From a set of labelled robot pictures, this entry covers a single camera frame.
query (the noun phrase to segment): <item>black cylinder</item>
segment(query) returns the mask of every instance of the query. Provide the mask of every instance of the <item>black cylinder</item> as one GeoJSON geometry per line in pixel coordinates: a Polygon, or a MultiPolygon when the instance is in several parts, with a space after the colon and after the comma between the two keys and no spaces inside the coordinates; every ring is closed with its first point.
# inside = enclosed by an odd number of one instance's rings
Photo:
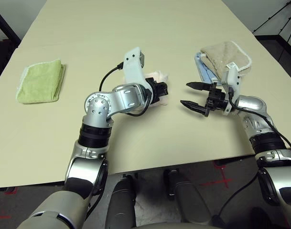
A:
{"type": "Polygon", "coordinates": [[[264,133],[250,138],[255,153],[261,153],[274,149],[286,149],[281,137],[275,132],[264,133]]]}
{"type": "Polygon", "coordinates": [[[85,147],[102,148],[108,145],[111,134],[110,128],[92,127],[82,124],[80,128],[78,143],[85,147]]]}

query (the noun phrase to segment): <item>blue cloth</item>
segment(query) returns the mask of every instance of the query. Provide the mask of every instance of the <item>blue cloth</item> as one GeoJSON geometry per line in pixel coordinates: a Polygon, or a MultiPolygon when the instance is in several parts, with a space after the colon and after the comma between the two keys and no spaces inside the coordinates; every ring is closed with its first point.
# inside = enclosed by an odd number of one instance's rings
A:
{"type": "Polygon", "coordinates": [[[201,76],[201,80],[204,83],[214,83],[216,82],[218,86],[221,85],[221,81],[217,78],[217,76],[201,61],[201,53],[198,52],[195,55],[195,63],[199,74],[201,76]]]}

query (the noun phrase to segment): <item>folded towel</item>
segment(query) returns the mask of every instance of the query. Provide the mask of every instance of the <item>folded towel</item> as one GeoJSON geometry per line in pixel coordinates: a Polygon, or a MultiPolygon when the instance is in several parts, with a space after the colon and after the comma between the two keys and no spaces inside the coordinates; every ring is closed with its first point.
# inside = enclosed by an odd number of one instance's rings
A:
{"type": "Polygon", "coordinates": [[[21,76],[16,99],[22,104],[57,101],[64,73],[65,66],[60,60],[26,67],[21,76]]]}
{"type": "Polygon", "coordinates": [[[216,83],[217,86],[222,85],[221,81],[217,78],[217,76],[201,61],[201,53],[198,52],[195,55],[195,63],[201,77],[202,82],[204,83],[216,83]]]}
{"type": "Polygon", "coordinates": [[[239,76],[250,71],[251,58],[233,41],[204,47],[201,52],[202,62],[220,79],[229,70],[227,65],[232,62],[236,64],[239,76]]]}

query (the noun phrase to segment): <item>beige towel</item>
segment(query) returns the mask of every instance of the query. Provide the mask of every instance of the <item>beige towel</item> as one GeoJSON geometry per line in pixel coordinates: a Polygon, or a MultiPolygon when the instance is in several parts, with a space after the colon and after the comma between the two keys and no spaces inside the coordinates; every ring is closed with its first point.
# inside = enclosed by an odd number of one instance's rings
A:
{"type": "Polygon", "coordinates": [[[227,65],[232,62],[237,65],[239,76],[250,72],[251,58],[233,41],[204,47],[201,53],[202,62],[220,79],[229,70],[227,65]]]}

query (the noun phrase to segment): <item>dark wall baseboard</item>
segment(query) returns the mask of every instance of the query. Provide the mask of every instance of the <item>dark wall baseboard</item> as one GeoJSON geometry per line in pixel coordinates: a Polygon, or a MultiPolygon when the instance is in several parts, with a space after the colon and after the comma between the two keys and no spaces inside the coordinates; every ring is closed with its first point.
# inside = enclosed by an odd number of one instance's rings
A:
{"type": "Polygon", "coordinates": [[[259,35],[255,37],[258,41],[276,40],[291,55],[291,46],[280,35],[259,35]]]}

